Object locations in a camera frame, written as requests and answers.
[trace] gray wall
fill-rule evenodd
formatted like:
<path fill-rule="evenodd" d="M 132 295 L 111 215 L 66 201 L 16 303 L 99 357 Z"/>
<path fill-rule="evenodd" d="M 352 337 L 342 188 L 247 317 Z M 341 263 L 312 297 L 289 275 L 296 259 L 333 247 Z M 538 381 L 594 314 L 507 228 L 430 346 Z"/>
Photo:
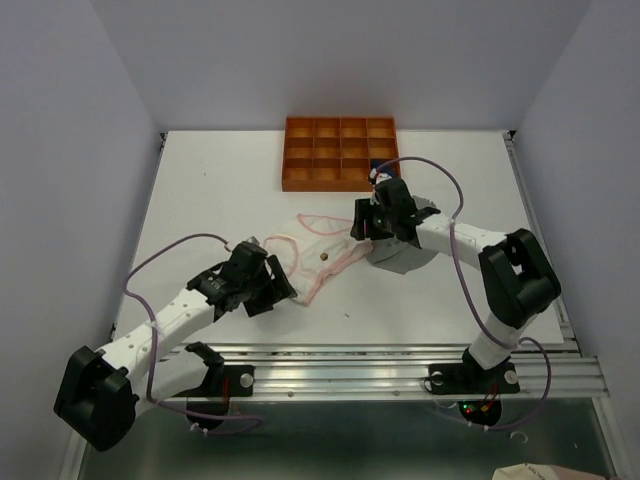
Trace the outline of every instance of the gray wall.
<path fill-rule="evenodd" d="M 163 130 L 515 128 L 586 0 L 92 0 Z"/>
<path fill-rule="evenodd" d="M 57 478 L 69 355 L 108 339 L 158 152 L 86 0 L 0 15 L 0 477 Z"/>
<path fill-rule="evenodd" d="M 516 135 L 580 345 L 640 473 L 640 3 L 590 7 Z"/>

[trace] brown wooden shelf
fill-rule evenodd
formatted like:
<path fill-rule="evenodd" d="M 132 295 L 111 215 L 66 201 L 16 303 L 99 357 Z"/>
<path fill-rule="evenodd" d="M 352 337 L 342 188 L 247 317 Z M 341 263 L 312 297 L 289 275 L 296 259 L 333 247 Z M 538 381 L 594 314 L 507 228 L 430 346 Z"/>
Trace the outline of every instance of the brown wooden shelf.
<path fill-rule="evenodd" d="M 282 190 L 370 192 L 371 169 L 397 157 L 393 117 L 288 117 Z"/>

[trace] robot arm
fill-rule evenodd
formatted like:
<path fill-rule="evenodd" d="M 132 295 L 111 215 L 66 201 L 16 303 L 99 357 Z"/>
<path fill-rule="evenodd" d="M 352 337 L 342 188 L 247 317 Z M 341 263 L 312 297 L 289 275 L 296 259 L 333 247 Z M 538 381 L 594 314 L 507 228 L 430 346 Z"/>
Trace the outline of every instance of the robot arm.
<path fill-rule="evenodd" d="M 137 415 L 154 404 L 145 396 L 153 358 L 160 359 L 185 338 L 243 304 L 254 316 L 295 297 L 275 256 L 249 242 L 238 244 L 228 261 L 200 273 L 156 315 L 97 351 L 82 347 L 67 364 L 54 411 L 97 450 L 118 443 Z M 152 329 L 157 329 L 157 351 Z M 156 369 L 153 398 L 164 399 L 198 387 L 222 358 L 202 344 L 189 345 Z"/>
<path fill-rule="evenodd" d="M 415 248 L 452 256 L 451 223 L 435 207 L 418 209 L 404 181 L 387 177 L 376 184 L 371 199 L 356 200 L 351 236 L 395 237 Z M 511 350 L 536 315 L 560 295 L 560 283 L 528 230 L 505 234 L 456 224 L 454 246 L 460 262 L 482 273 L 491 309 L 484 330 L 493 338 L 481 332 L 465 351 L 463 363 L 444 369 L 449 378 L 433 393 L 478 393 L 505 368 L 512 368 L 507 364 Z"/>

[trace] screw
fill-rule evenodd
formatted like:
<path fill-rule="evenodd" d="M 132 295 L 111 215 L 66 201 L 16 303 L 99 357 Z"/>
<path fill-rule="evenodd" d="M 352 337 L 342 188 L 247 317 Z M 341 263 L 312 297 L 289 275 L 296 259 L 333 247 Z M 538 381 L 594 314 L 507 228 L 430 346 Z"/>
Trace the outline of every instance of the screw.
<path fill-rule="evenodd" d="M 518 383 L 518 374 L 513 370 L 507 370 L 504 372 L 504 379 L 509 385 L 515 385 Z"/>
<path fill-rule="evenodd" d="M 251 374 L 243 373 L 242 375 L 240 375 L 240 385 L 242 385 L 244 388 L 249 388 L 251 385 L 253 385 L 253 377 L 251 376 Z"/>

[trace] cable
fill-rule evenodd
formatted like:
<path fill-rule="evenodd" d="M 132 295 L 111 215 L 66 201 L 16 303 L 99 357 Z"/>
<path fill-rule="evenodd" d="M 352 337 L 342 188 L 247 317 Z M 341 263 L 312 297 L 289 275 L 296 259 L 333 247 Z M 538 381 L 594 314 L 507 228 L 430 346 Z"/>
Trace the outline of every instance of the cable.
<path fill-rule="evenodd" d="M 460 282 L 460 286 L 462 287 L 462 292 L 464 293 L 464 297 L 467 300 L 467 305 L 469 305 L 471 314 L 473 315 L 473 318 L 475 319 L 476 323 L 480 327 L 480 330 L 482 330 L 482 333 L 484 333 L 487 336 L 487 338 L 489 338 L 489 340 L 491 340 L 496 345 L 502 348 L 505 348 L 509 351 L 513 350 L 515 347 L 514 345 L 508 345 L 502 342 L 501 340 L 497 339 L 485 326 L 484 322 L 480 318 L 480 314 L 478 313 L 478 310 L 476 309 L 475 304 L 473 303 L 473 298 L 471 298 L 471 292 L 469 292 L 469 287 L 467 286 L 467 282 L 464 278 L 464 274 L 462 273 L 462 267 L 460 265 L 460 257 L 458 255 L 458 248 L 455 240 L 456 239 L 455 225 L 456 225 L 456 219 L 458 218 L 458 215 L 460 214 L 460 212 L 462 211 L 462 208 L 464 207 L 464 195 L 462 194 L 462 187 L 460 186 L 456 178 L 446 168 L 434 162 L 433 160 L 429 160 L 427 158 L 422 158 L 422 157 L 400 157 L 400 158 L 395 158 L 393 160 L 389 160 L 388 162 L 385 162 L 382 165 L 379 165 L 378 168 L 376 168 L 376 175 L 374 177 L 374 180 L 378 177 L 380 172 L 382 172 L 385 168 L 388 168 L 394 163 L 404 162 L 406 160 L 415 160 L 415 161 L 426 163 L 428 165 L 431 165 L 432 167 L 437 168 L 442 173 L 444 173 L 447 176 L 447 178 L 449 178 L 449 180 L 451 180 L 451 183 L 453 183 L 454 187 L 456 188 L 456 191 L 458 192 L 459 203 L 458 203 L 458 208 L 456 208 L 456 210 L 453 212 L 453 215 L 451 215 L 451 224 L 449 225 L 449 243 L 451 244 L 451 258 L 453 259 L 453 265 L 455 266 L 456 274 L 458 275 L 458 280 Z M 540 350 L 540 353 L 542 354 L 544 361 L 547 365 L 547 383 L 546 383 L 544 392 L 542 394 L 542 397 L 540 397 L 540 401 L 538 402 L 538 405 L 536 405 L 536 407 L 531 412 L 529 412 L 527 415 L 522 417 L 520 420 L 507 425 L 490 427 L 489 428 L 490 430 L 506 430 L 508 428 L 513 428 L 518 425 L 521 425 L 524 422 L 530 420 L 535 415 L 537 415 L 537 413 L 542 408 L 544 402 L 547 400 L 547 397 L 549 396 L 549 390 L 551 388 L 551 378 L 552 378 L 551 361 L 549 359 L 549 355 L 547 354 L 547 351 L 544 349 L 544 347 L 537 340 L 531 337 L 522 337 L 520 340 L 518 340 L 518 345 L 524 342 L 533 343 L 538 348 L 538 350 Z"/>
<path fill-rule="evenodd" d="M 149 376 L 148 376 L 148 380 L 147 380 L 147 389 L 146 389 L 147 400 L 149 400 L 151 403 L 153 403 L 155 405 L 158 405 L 160 407 L 163 407 L 163 408 L 165 408 L 167 410 L 172 410 L 172 411 L 174 411 L 176 413 L 180 413 L 182 415 L 188 415 L 190 417 L 202 418 L 202 419 L 206 419 L 206 420 L 217 420 L 217 421 L 225 421 L 225 420 L 246 421 L 246 420 L 251 420 L 251 421 L 254 422 L 251 425 L 248 425 L 246 427 L 239 428 L 239 429 L 236 429 L 236 430 L 225 430 L 225 431 L 221 431 L 221 432 L 218 432 L 218 431 L 215 431 L 215 430 L 210 430 L 210 431 L 207 431 L 207 435 L 234 435 L 234 434 L 238 434 L 238 433 L 246 433 L 246 432 L 254 430 L 255 428 L 257 428 L 260 425 L 262 425 L 262 423 L 264 422 L 262 417 L 259 417 L 257 415 L 211 415 L 211 414 L 193 412 L 191 410 L 187 410 L 187 409 L 184 409 L 184 408 L 176 407 L 176 406 L 174 406 L 173 404 L 171 404 L 169 402 L 154 398 L 154 396 L 153 396 L 153 380 L 154 380 L 155 372 L 156 372 L 156 363 L 158 361 L 158 331 L 157 331 L 156 328 L 153 328 L 155 326 L 155 324 L 156 324 L 156 314 L 153 311 L 153 308 L 151 308 L 151 305 L 149 304 L 149 302 L 142 295 L 139 295 L 139 294 L 129 290 L 129 282 L 131 281 L 131 279 L 134 277 L 135 274 L 137 274 L 140 270 L 142 270 L 144 267 L 149 265 L 152 261 L 157 259 L 159 256 L 167 253 L 169 250 L 177 247 L 178 245 L 181 245 L 182 243 L 184 243 L 184 242 L 186 242 L 188 240 L 192 240 L 194 238 L 213 238 L 215 240 L 218 240 L 219 242 L 222 242 L 224 244 L 224 246 L 225 246 L 225 249 L 227 251 L 229 250 L 227 248 L 227 245 L 228 245 L 229 242 L 227 242 L 224 238 L 222 238 L 222 237 L 220 237 L 218 235 L 215 235 L 213 233 L 194 233 L 192 235 L 187 235 L 186 237 L 183 237 L 183 238 L 181 238 L 179 240 L 176 240 L 172 244 L 164 247 L 159 252 L 154 253 L 153 255 L 151 255 L 149 258 L 147 258 L 145 261 L 143 261 L 140 265 L 138 265 L 133 270 L 131 270 L 131 272 L 129 273 L 129 275 L 127 275 L 127 277 L 125 279 L 125 282 L 124 282 L 124 287 L 123 287 L 124 294 L 127 295 L 128 297 L 133 298 L 134 300 L 137 300 L 138 303 L 140 303 L 140 305 L 142 305 L 142 307 L 147 312 L 147 315 L 149 316 L 149 320 L 151 321 L 151 325 L 152 325 L 152 328 L 151 328 L 151 351 L 150 351 L 150 359 L 149 359 Z"/>

